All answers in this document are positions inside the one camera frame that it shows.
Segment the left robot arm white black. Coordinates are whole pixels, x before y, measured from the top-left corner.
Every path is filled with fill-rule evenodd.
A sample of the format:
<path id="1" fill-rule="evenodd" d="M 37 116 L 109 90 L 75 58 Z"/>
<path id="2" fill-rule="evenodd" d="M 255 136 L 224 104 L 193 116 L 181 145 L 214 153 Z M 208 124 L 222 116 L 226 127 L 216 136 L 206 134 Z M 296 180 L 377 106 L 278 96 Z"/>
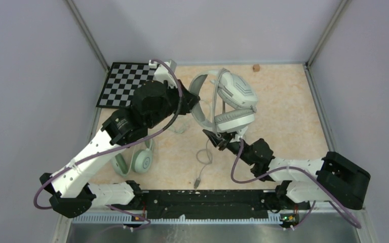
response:
<path id="1" fill-rule="evenodd" d="M 198 92 L 186 89 L 181 81 L 176 88 L 166 82 L 145 82 L 134 91 L 130 105 L 114 111 L 66 166 L 41 176 L 41 190 L 51 195 L 50 209 L 74 218 L 100 206 L 140 207 L 142 195 L 136 182 L 92 184 L 90 179 L 125 149 L 150 140 L 150 129 L 166 118 L 174 122 L 190 113 L 199 100 Z"/>

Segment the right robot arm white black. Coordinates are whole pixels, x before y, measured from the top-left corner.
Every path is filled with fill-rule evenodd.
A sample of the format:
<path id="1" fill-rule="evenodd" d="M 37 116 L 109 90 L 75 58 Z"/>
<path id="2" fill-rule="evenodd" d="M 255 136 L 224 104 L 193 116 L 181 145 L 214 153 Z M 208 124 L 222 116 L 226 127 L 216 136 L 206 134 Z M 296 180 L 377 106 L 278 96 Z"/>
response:
<path id="1" fill-rule="evenodd" d="M 262 138 L 252 144 L 237 138 L 235 132 L 203 130 L 219 150 L 229 150 L 251 167 L 254 180 L 279 182 L 277 203 L 284 209 L 305 201 L 333 201 L 351 210 L 363 208 L 371 175 L 336 151 L 322 158 L 296 160 L 274 155 Z"/>

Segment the white gaming headphones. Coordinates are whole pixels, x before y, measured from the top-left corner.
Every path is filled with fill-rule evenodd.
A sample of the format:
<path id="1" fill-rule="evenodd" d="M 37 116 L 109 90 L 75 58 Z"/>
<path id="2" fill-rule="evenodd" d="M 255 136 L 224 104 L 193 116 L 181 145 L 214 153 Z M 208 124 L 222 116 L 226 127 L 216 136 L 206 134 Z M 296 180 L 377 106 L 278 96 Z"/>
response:
<path id="1" fill-rule="evenodd" d="M 207 119 L 199 104 L 191 110 L 193 118 L 203 129 L 216 135 L 218 133 L 237 133 L 242 136 L 248 129 L 248 125 L 255 121 L 258 103 L 255 91 L 241 76 L 222 68 L 208 70 L 196 76 L 190 83 L 189 92 L 198 96 L 209 75 L 216 77 L 212 80 L 214 93 L 211 115 L 213 118 L 211 120 Z M 233 110 L 216 115 L 217 97 L 220 97 Z"/>

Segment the mint green headphones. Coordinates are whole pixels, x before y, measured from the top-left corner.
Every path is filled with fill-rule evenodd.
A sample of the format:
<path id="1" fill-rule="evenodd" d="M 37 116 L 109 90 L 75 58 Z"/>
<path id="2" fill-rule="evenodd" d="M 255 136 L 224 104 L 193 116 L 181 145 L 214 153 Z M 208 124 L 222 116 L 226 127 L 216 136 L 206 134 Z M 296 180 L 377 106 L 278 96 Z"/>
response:
<path id="1" fill-rule="evenodd" d="M 128 176 L 130 172 L 144 174 L 153 162 L 154 140 L 149 139 L 144 142 L 145 149 L 134 149 L 130 164 L 128 165 L 121 153 L 117 154 L 110 163 L 114 171 L 122 177 Z"/>

